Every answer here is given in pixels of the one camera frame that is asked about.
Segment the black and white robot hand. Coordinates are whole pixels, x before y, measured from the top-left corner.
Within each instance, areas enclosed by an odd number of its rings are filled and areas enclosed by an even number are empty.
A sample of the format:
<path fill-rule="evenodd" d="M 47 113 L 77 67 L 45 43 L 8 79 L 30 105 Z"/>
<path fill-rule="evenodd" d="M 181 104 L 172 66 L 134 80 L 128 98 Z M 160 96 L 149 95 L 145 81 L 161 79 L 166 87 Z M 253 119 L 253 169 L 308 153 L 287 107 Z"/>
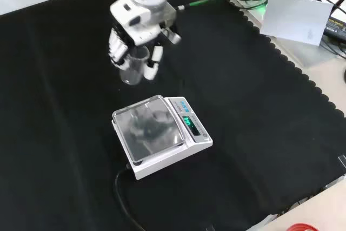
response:
<path fill-rule="evenodd" d="M 110 6 L 113 24 L 109 37 L 109 56 L 121 71 L 130 68 L 130 59 L 141 47 L 151 47 L 145 59 L 143 76 L 153 80 L 158 72 L 165 45 L 176 45 L 181 36 L 176 28 L 176 9 L 167 1 L 144 5 L 134 0 L 117 0 Z"/>

